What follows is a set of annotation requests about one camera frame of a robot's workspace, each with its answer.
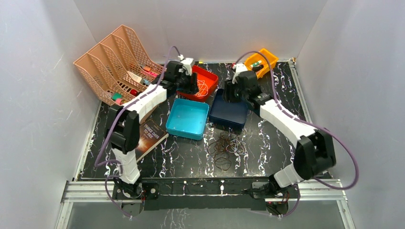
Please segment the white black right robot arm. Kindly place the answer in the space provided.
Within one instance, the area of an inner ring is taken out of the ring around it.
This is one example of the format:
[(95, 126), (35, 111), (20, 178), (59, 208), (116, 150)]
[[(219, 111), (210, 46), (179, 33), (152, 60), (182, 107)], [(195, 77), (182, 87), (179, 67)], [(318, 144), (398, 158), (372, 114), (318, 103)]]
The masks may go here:
[(262, 92), (253, 71), (237, 73), (234, 79), (225, 80), (223, 99), (228, 103), (245, 103), (296, 145), (293, 162), (269, 177), (267, 189), (272, 196), (280, 198), (289, 186), (336, 165), (332, 136), (302, 123), (273, 96)]

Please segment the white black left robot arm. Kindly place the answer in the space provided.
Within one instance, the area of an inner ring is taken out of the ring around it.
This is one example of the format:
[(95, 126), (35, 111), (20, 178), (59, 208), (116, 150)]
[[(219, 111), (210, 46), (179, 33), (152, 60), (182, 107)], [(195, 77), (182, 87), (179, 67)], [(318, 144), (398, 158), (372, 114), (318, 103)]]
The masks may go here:
[(197, 73), (192, 70), (194, 64), (192, 58), (169, 61), (164, 65), (161, 75), (144, 92), (123, 105), (109, 108), (107, 120), (111, 126), (107, 128), (100, 152), (103, 153), (106, 146), (111, 145), (116, 157), (113, 162), (119, 166), (118, 178), (126, 183), (124, 192), (130, 198), (140, 197), (143, 191), (143, 186), (137, 182), (140, 171), (135, 153), (140, 139), (140, 122), (176, 92), (198, 93)]

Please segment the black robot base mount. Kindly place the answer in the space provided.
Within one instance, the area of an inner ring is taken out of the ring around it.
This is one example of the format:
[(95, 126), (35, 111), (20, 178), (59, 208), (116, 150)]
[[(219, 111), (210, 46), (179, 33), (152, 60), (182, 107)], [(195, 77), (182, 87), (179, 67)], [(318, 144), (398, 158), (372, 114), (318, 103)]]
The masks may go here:
[(299, 196), (296, 186), (275, 188), (266, 177), (142, 178), (135, 184), (112, 180), (114, 200), (139, 203), (146, 211), (244, 208), (278, 216), (286, 214), (289, 201)]

